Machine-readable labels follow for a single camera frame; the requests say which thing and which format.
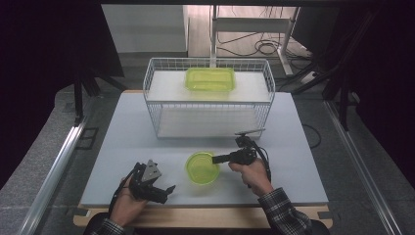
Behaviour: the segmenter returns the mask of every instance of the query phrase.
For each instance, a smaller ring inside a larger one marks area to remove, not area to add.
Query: yellow-green container
[[[235,72],[230,68],[189,68],[185,87],[191,91],[232,91]]]
[[[219,175],[219,165],[211,161],[213,153],[197,152],[189,157],[185,168],[187,174],[196,184],[210,184]]]

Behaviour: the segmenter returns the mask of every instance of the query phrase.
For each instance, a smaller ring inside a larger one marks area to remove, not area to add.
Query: wire basket
[[[265,128],[275,83],[264,59],[215,59],[217,68],[235,72],[229,92],[185,88],[186,70],[209,68],[209,58],[153,58],[144,79],[146,105],[159,138],[235,137]],[[249,134],[259,138],[261,131]]]

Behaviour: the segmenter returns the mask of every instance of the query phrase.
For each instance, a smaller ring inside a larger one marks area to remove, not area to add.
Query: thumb
[[[241,164],[235,164],[235,163],[229,163],[229,167],[233,170],[233,171],[238,171],[238,172],[242,172],[242,165]]]

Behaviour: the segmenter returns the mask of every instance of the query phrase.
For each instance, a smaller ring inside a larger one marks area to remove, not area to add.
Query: gray floor
[[[149,58],[185,56],[165,53],[121,54],[120,59],[125,77],[116,79],[129,89],[141,89]],[[270,63],[274,77],[282,79],[278,80],[277,84],[284,84],[288,78],[284,75],[281,65],[277,60],[270,60]],[[304,62],[296,63],[299,67],[305,66]],[[83,228],[73,225],[72,218],[79,213],[76,209],[78,202],[120,95],[120,91],[106,82],[98,78],[97,81],[102,89],[101,95],[94,98],[87,98],[84,95],[85,103],[90,104],[91,107],[91,112],[87,113],[89,120],[86,128],[97,130],[96,140],[90,149],[79,148],[72,154],[64,175],[37,227],[36,234],[82,234]],[[300,84],[298,80],[284,86],[283,90],[290,91]],[[321,135],[321,143],[312,149],[312,154],[329,198],[330,216],[334,220],[334,226],[330,229],[331,234],[388,234],[324,106],[321,98],[324,85],[321,83],[295,96],[294,99],[301,122],[311,125]],[[21,227],[28,209],[73,125],[72,87],[60,91],[55,103],[55,109],[38,138],[8,183],[0,191],[0,234],[16,234]],[[349,134],[392,208],[403,234],[415,234],[414,189],[361,122],[354,107],[349,107],[347,119]],[[318,136],[313,130],[305,126],[304,132],[310,146],[318,142]],[[78,146],[85,147],[88,144],[89,142],[84,140],[79,141]],[[242,233],[241,231],[226,231],[225,234]]]

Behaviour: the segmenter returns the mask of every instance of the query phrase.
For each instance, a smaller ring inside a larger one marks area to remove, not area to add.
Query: person's left hand
[[[128,188],[130,179],[128,178],[122,190],[119,192],[110,215],[110,220],[122,227],[133,222],[149,202],[141,199],[135,200]]]

